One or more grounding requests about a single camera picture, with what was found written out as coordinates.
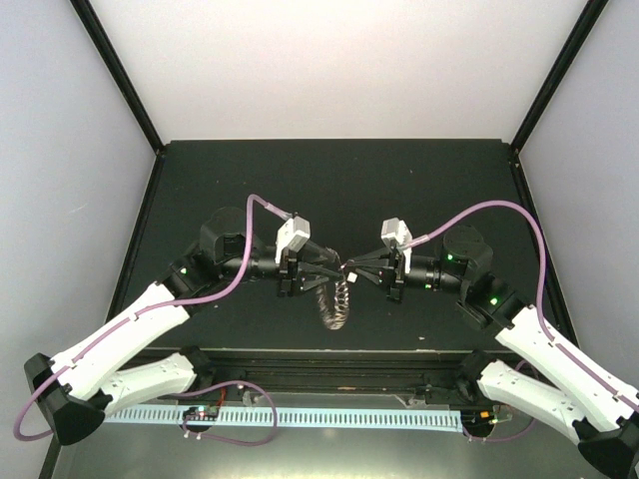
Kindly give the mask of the metal disc with keyrings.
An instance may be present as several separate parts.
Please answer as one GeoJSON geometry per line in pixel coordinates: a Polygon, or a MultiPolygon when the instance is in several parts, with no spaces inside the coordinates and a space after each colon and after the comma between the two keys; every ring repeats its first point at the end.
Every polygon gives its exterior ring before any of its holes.
{"type": "Polygon", "coordinates": [[[339,330],[344,327],[349,316],[349,290],[345,279],[336,281],[329,290],[326,284],[316,291],[319,317],[328,330],[339,330]]]}

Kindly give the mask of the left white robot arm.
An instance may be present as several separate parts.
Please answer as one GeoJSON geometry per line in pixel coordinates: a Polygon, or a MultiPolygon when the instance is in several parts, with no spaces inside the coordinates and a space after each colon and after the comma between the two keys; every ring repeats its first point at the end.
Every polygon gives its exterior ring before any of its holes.
{"type": "Polygon", "coordinates": [[[72,445],[130,406],[166,395],[207,396],[215,375],[196,346],[146,365],[125,365],[243,281],[272,279],[279,297],[312,291],[323,325],[343,327],[348,286],[337,253],[312,242],[310,224],[302,217],[265,208],[283,221],[274,245],[255,236],[252,211],[221,208],[186,252],[112,320],[64,351],[36,353],[25,362],[29,403],[47,421],[46,436],[72,445]]]}

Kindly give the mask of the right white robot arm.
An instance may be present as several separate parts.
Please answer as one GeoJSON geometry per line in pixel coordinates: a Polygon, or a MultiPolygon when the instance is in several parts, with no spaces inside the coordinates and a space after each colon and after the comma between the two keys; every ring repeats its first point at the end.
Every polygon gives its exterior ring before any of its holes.
{"type": "Polygon", "coordinates": [[[492,273],[492,248],[475,228],[448,230],[438,257],[412,254],[410,236],[398,219],[383,223],[381,237],[382,249],[346,263],[348,280],[365,278],[394,302],[402,301],[409,287],[452,293],[457,310],[473,328],[494,337],[542,376],[526,376],[475,350],[453,378],[460,399],[475,402],[484,396],[513,406],[568,438],[601,474],[634,474],[637,388],[597,364],[492,273]]]}

